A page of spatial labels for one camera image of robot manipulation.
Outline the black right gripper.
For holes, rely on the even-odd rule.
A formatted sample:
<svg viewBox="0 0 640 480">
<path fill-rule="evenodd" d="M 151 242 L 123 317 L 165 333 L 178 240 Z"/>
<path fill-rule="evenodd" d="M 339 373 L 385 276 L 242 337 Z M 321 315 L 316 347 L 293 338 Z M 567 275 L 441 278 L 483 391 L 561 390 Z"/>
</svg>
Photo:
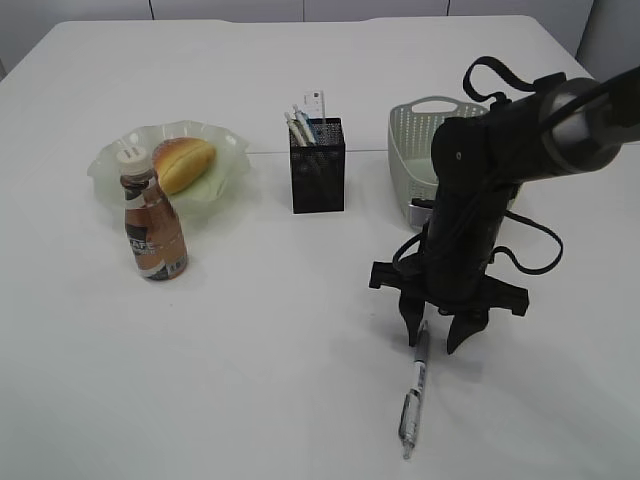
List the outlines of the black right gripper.
<svg viewBox="0 0 640 480">
<path fill-rule="evenodd" d="M 369 286 L 400 292 L 398 308 L 410 347 L 417 346 L 428 327 L 424 320 L 427 304 L 453 315 L 446 340 L 446 352 L 452 355 L 471 336 L 487 328 L 490 309 L 505 309 L 523 316 L 529 307 L 528 291 L 487 275 L 490 264 L 486 259 L 464 274 L 433 266 L 416 273 L 402 273 L 390 262 L 374 262 Z"/>
</svg>

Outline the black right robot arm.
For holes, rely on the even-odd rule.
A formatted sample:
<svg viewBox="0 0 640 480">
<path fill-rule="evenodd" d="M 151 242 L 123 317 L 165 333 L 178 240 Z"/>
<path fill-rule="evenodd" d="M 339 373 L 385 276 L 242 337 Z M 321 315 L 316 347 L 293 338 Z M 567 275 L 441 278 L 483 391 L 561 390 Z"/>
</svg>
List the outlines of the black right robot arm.
<svg viewBox="0 0 640 480">
<path fill-rule="evenodd" d="M 637 69 L 605 82 L 560 72 L 526 82 L 494 57 L 478 64 L 522 98 L 490 93 L 487 113 L 450 117 L 437 128 L 431 160 L 438 186 L 430 215 L 390 262 L 371 270 L 371 288 L 399 291 L 410 346 L 421 340 L 430 305 L 451 318 L 448 352 L 483 331 L 494 308 L 524 315 L 528 292 L 486 272 L 496 255 L 507 253 L 496 239 L 509 202 L 527 182 L 601 170 L 639 138 Z"/>
</svg>

